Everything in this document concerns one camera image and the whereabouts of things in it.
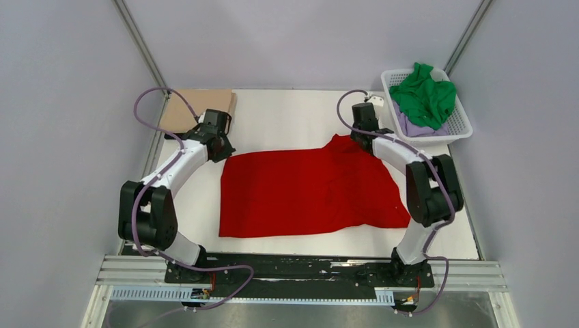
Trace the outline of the red t shirt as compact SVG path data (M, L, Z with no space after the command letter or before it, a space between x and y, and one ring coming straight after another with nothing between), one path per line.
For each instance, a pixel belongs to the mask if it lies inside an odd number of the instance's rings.
M232 156L221 175L221 237L301 236L409 223L388 169L348 136L335 135L321 148Z

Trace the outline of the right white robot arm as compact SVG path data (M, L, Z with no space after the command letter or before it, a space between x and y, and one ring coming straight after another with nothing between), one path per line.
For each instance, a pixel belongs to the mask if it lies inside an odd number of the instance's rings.
M438 230L448 225L464 206L454 162L446 154L431 156L421 152L393 131L381 129L370 102L353 105L352 115L351 139L406 176L410 223L386 266L387 277L404 286L426 273L428 247Z

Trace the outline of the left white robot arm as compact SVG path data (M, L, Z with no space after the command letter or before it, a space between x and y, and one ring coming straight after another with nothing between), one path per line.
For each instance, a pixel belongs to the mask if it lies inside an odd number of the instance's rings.
M179 232L173 199L200 167L235 152L228 139L231 120L227 112L208 109L189 131L168 132L178 149L161 167L139 181L125 182L120 191L119 237L133 242L142 256L160 256L182 267L192 282L208 276L206 250Z

